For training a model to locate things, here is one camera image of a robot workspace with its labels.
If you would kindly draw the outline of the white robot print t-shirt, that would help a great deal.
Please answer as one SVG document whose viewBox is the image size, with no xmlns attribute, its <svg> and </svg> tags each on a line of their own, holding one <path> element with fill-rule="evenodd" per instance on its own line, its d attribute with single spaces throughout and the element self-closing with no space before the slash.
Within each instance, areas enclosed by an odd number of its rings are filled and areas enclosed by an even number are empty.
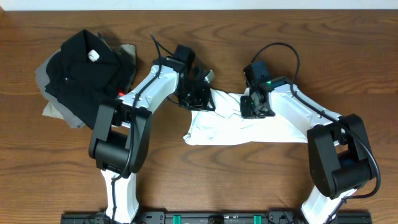
<svg viewBox="0 0 398 224">
<path fill-rule="evenodd" d="M 192 111 L 192 122 L 184 141 L 192 146 L 228 146 L 247 142 L 306 143 L 307 138 L 291 122 L 277 114 L 262 119 L 241 116 L 237 93 L 211 90 L 214 111 Z"/>
</svg>

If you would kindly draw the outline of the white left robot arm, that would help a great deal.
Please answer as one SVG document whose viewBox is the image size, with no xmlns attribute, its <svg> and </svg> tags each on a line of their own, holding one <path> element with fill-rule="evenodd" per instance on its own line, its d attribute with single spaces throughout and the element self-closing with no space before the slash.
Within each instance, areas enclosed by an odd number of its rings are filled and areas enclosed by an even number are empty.
<svg viewBox="0 0 398 224">
<path fill-rule="evenodd" d="M 201 68 L 195 59 L 160 57 L 135 89 L 100 104 L 89 156 L 106 183 L 104 223 L 132 223 L 138 213 L 137 173 L 149 150 L 152 118 L 159 105 L 175 95 L 182 108 L 213 111 L 213 78 L 213 71 Z"/>
</svg>

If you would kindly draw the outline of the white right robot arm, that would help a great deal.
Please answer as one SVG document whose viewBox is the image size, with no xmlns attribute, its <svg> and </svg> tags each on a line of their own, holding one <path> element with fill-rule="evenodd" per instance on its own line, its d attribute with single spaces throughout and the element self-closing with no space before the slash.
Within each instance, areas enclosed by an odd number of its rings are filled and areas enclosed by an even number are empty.
<svg viewBox="0 0 398 224">
<path fill-rule="evenodd" d="M 300 223 L 336 223 L 340 207 L 357 199 L 356 191 L 372 180 L 380 188 L 381 174 L 363 120 L 342 116 L 305 96 L 286 77 L 247 77 L 249 94 L 241 97 L 244 118 L 280 115 L 307 138 L 310 175 L 314 188 L 300 207 Z"/>
</svg>

